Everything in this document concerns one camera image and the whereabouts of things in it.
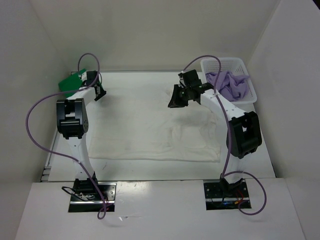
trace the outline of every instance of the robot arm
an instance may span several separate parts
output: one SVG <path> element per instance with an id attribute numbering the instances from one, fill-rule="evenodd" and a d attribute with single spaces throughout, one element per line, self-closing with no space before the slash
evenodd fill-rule
<path id="1" fill-rule="evenodd" d="M 180 73 L 180 84 L 175 84 L 169 108 L 183 108 L 188 106 L 188 101 L 193 100 L 210 109 L 221 119 L 224 113 L 210 83 L 202 84 L 196 70 Z M 227 166 L 227 172 L 241 171 L 239 162 L 251 157 L 258 146 L 262 144 L 262 137 L 258 115 L 255 112 L 245 112 L 236 107 L 220 93 L 216 93 L 222 102 L 228 118 L 231 131 L 231 156 Z M 220 160 L 223 163 L 228 153 L 228 136 L 226 144 L 221 146 Z M 235 184 L 241 180 L 241 174 L 227 176 L 228 184 Z"/>
<path id="2" fill-rule="evenodd" d="M 58 100 L 56 103 L 57 129 L 59 133 L 66 139 L 72 156 L 84 165 L 95 181 L 95 171 L 90 164 L 86 144 L 86 133 L 89 129 L 86 105 L 93 100 L 99 100 L 107 93 L 99 81 L 94 86 L 87 87 L 92 83 L 97 74 L 96 71 L 86 72 L 87 80 L 80 87 L 80 90 L 85 90 L 78 91 L 67 99 Z M 73 188 L 82 193 L 94 192 L 93 185 L 88 180 L 88 176 L 82 167 L 76 162 L 74 162 L 74 167 L 76 176 Z"/>

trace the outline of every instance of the white towel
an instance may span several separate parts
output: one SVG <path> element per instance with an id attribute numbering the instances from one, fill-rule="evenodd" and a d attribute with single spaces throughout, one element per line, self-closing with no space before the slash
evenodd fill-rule
<path id="1" fill-rule="evenodd" d="M 216 116 L 206 107 L 168 108 L 173 84 L 129 79 L 105 84 L 89 157 L 108 160 L 218 162 Z"/>

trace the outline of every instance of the white tabletop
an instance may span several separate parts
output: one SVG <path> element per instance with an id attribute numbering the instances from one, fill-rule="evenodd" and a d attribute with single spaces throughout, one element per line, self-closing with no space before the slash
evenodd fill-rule
<path id="1" fill-rule="evenodd" d="M 102 73 L 103 87 L 108 91 L 108 82 L 119 79 L 136 81 L 163 81 L 172 79 L 173 84 L 179 81 L 178 72 L 105 72 Z M 90 145 L 92 129 L 95 124 L 96 102 L 87 105 L 86 110 L 91 127 L 87 133 L 87 146 Z M 255 111 L 253 104 L 238 106 L 243 110 Z M 54 140 L 53 150 L 70 154 L 66 140 L 58 133 Z M 218 179 L 224 162 L 190 162 L 190 161 L 157 161 L 157 160 L 107 160 L 90 159 L 99 181 L 153 181 L 153 180 L 205 180 Z M 71 160 L 51 155 L 49 182 L 74 181 L 75 168 Z M 275 173 L 262 137 L 262 145 L 254 157 L 245 163 L 245 170 L 257 178 L 275 178 Z"/>
<path id="2" fill-rule="evenodd" d="M 265 209 L 247 216 L 239 210 L 206 210 L 203 181 L 118 182 L 115 212 L 98 220 L 96 212 L 68 213 L 71 182 L 34 183 L 16 240 L 304 240 L 284 179 L 261 179 Z M 247 179 L 253 209 L 264 195 Z"/>

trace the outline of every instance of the purple fabric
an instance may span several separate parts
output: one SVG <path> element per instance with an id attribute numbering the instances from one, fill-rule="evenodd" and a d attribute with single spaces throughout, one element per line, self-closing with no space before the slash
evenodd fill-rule
<path id="1" fill-rule="evenodd" d="M 214 85 L 217 73 L 209 72 L 205 75 L 206 81 Z M 247 95 L 249 88 L 246 83 L 247 75 L 235 76 L 231 71 L 220 72 L 216 82 L 216 90 L 230 102 L 236 102 Z"/>

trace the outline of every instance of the laundry basket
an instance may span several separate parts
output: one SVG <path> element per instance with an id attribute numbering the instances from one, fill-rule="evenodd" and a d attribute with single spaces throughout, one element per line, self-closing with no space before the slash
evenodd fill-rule
<path id="1" fill-rule="evenodd" d="M 219 57 L 221 61 L 221 71 L 231 71 L 235 76 L 237 75 L 249 75 L 244 62 L 238 57 Z M 201 60 L 201 69 L 203 73 L 204 82 L 207 81 L 207 73 L 217 73 L 219 70 L 219 63 L 216 59 L 209 57 Z M 234 105 L 253 104 L 257 101 L 257 95 L 252 85 L 251 79 L 245 80 L 248 86 L 248 94 L 243 99 L 233 101 Z"/>

